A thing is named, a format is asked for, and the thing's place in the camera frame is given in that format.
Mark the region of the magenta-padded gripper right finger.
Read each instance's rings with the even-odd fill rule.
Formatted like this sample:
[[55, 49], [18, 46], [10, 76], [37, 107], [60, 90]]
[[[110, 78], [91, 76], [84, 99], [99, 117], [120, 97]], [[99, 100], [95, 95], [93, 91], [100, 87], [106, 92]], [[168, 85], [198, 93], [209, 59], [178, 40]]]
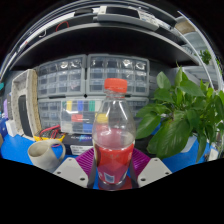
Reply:
[[150, 158], [137, 149], [133, 150], [129, 171], [134, 188], [146, 186], [171, 174], [159, 158]]

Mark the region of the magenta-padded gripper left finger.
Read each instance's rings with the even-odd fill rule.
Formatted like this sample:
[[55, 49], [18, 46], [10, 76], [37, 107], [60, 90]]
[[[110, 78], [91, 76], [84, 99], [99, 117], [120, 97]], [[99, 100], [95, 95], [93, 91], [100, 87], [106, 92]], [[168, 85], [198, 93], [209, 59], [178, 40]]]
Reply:
[[76, 158], [66, 158], [53, 174], [78, 186], [92, 189], [96, 177], [94, 149], [91, 148]]

